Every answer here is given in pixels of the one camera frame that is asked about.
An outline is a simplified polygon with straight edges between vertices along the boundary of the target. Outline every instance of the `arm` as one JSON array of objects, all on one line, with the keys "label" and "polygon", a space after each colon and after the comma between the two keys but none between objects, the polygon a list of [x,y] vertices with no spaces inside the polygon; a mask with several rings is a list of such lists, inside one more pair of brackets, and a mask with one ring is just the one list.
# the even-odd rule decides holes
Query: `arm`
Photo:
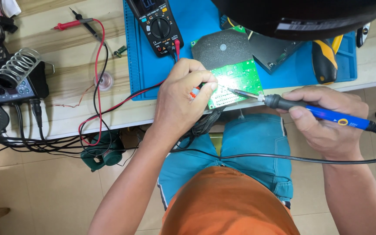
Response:
[{"label": "arm", "polygon": [[[201,117],[217,79],[195,60],[181,59],[160,86],[154,123],[140,148],[108,190],[88,234],[134,234],[148,206],[160,169],[177,140]],[[194,101],[189,93],[207,82]]]},{"label": "arm", "polygon": [[[326,87],[309,86],[283,94],[326,109],[367,118],[368,105],[358,96]],[[311,147],[328,160],[363,160],[359,150],[362,130],[316,120],[303,107],[289,110]],[[376,180],[368,165],[323,164],[327,204],[340,234],[376,234]]]}]

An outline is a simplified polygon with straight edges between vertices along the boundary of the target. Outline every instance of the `person's right hand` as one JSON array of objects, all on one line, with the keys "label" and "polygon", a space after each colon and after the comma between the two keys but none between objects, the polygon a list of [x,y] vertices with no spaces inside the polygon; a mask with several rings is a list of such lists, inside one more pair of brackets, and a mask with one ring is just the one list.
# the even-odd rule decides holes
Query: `person's right hand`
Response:
[{"label": "person's right hand", "polygon": [[[357,95],[341,93],[331,88],[306,86],[282,94],[284,99],[303,100],[311,105],[366,119],[368,105]],[[289,110],[298,130],[308,144],[328,160],[361,160],[359,138],[362,130],[341,126],[327,120],[317,120],[304,107]]]}]

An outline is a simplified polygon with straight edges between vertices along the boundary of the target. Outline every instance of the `teal shorts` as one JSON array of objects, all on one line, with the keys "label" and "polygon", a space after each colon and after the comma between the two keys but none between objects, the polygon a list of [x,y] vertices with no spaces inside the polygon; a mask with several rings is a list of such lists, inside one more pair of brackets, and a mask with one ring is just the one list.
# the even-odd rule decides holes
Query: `teal shorts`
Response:
[{"label": "teal shorts", "polygon": [[[186,146],[188,139],[179,146]],[[196,138],[189,148],[217,155],[208,134]],[[273,114],[251,114],[226,124],[221,157],[243,153],[290,155],[287,132],[281,117]],[[165,209],[176,192],[195,174],[210,166],[226,166],[256,179],[290,207],[293,188],[291,161],[281,158],[248,156],[219,159],[196,151],[169,154],[158,177]]]}]

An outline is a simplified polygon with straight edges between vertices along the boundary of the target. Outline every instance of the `blue silicone mat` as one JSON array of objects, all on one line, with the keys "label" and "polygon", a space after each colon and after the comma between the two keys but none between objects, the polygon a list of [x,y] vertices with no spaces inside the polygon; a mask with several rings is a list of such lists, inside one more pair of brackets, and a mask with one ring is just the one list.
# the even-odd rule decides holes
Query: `blue silicone mat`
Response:
[{"label": "blue silicone mat", "polygon": [[[173,59],[156,57],[125,0],[123,4],[130,89],[134,93],[163,81],[173,66]],[[169,0],[169,5],[185,43],[180,57],[192,58],[190,42],[220,30],[218,10],[210,0]],[[357,78],[355,32],[344,35],[337,52],[337,65],[337,82]],[[317,84],[311,63],[311,42],[303,45],[271,75],[258,64],[257,71],[264,89]],[[158,90],[152,89],[133,100],[156,99]]]}]

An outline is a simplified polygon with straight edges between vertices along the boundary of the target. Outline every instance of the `soldering iron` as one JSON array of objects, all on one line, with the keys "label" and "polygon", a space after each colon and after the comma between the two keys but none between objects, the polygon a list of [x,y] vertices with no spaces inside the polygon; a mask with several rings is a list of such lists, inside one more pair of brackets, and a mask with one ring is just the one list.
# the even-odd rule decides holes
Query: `soldering iron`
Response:
[{"label": "soldering iron", "polygon": [[[257,95],[250,92],[245,92],[238,89],[232,89],[228,88],[229,91],[257,99],[260,102],[263,102],[268,107],[273,109],[283,109],[283,110],[289,110],[290,108],[294,106],[302,106],[305,107],[307,110],[309,110],[316,118],[321,118],[324,120],[329,120],[332,122],[336,122],[341,126],[351,126],[354,128],[359,128],[364,131],[370,131],[376,133],[376,123],[367,119],[363,119],[360,117],[354,117],[351,115],[335,112],[328,109],[323,109],[319,107],[314,107],[312,105],[308,105],[304,101],[292,101],[282,98],[279,94],[270,94],[270,95]],[[330,163],[330,164],[355,164],[355,163],[373,163],[370,160],[364,160],[364,161],[326,161],[322,160],[320,163]]]}]

